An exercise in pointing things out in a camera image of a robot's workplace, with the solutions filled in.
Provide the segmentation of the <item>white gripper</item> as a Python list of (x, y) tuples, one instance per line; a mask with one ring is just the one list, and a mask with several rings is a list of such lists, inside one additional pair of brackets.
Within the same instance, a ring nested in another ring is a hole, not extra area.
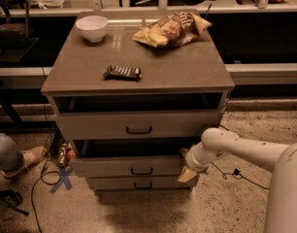
[(204, 171), (209, 165), (221, 158), (223, 153), (207, 150), (202, 144), (192, 146), (190, 149), (180, 149), (179, 153), (185, 157), (185, 164), (178, 177), (180, 183), (187, 183), (194, 179), (198, 173)]

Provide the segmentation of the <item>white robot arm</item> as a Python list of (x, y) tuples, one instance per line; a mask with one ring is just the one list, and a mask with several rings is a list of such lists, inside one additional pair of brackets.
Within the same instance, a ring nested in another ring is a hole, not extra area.
[(231, 131), (209, 128), (200, 143), (183, 152), (185, 165), (179, 181), (189, 182), (225, 154), (271, 173), (264, 233), (297, 233), (297, 143), (243, 139)]

